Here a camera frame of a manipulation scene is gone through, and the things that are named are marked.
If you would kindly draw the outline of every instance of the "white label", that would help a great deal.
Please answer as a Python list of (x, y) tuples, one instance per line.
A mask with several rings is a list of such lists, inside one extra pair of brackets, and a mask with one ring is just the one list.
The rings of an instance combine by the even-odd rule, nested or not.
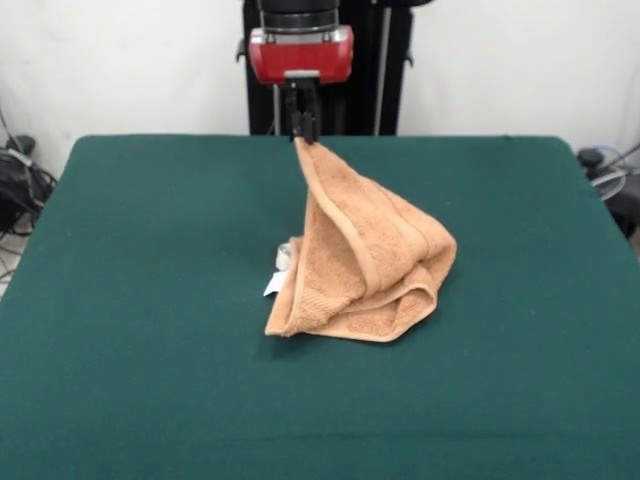
[(291, 264), (291, 244), (283, 243), (278, 247), (278, 255), (276, 256), (276, 268), (281, 272), (289, 270)]
[(287, 278), (287, 271), (284, 272), (276, 272), (271, 277), (271, 281), (269, 285), (267, 285), (267, 289), (264, 291), (264, 296), (271, 295), (272, 293), (278, 293), (282, 290), (284, 286), (284, 280)]

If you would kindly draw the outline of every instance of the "black metal frame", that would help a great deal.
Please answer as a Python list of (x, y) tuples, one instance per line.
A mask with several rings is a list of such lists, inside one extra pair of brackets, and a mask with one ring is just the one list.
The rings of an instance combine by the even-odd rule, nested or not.
[[(380, 122), (381, 135), (395, 135), (398, 127), (404, 68), (409, 59), (413, 14), (411, 6), (430, 0), (409, 0), (391, 9), (391, 28), (386, 59), (385, 88)], [(340, 23), (351, 25), (355, 35), (353, 71), (346, 83), (323, 85), (318, 89), (321, 135), (371, 135), (374, 133), (378, 69), (382, 41), (384, 4), (342, 2)], [(244, 51), (253, 28), (260, 26), (260, 11), (255, 0), (244, 2)], [(261, 85), (250, 62), (246, 63), (249, 100), (249, 130), (252, 135), (273, 132), (272, 87)], [(281, 99), (282, 112), (285, 111)], [(281, 119), (281, 132), (290, 131), (290, 120)]]

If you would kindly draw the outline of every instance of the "green table surface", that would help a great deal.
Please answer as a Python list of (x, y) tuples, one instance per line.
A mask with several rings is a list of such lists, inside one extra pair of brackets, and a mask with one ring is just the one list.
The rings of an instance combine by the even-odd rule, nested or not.
[(273, 137), (89, 137), (0, 304), (0, 478), (636, 479), (640, 268), (555, 138), (328, 138), (459, 256), (396, 343), (263, 333)]

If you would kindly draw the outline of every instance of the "white wall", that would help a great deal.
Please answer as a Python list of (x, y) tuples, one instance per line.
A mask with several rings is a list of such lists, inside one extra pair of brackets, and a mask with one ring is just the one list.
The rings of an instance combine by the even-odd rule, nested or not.
[[(54, 171), (84, 134), (247, 132), (240, 0), (1, 3), (0, 98)], [(436, 0), (416, 15), (400, 133), (640, 140), (637, 0)]]

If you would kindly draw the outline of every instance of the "towel fold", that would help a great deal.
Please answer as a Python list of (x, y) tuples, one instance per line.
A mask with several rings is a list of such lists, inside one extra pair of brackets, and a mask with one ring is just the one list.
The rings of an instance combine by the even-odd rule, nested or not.
[(318, 142), (295, 146), (309, 187), (304, 235), (291, 239), (266, 334), (397, 339), (435, 310), (455, 240)]

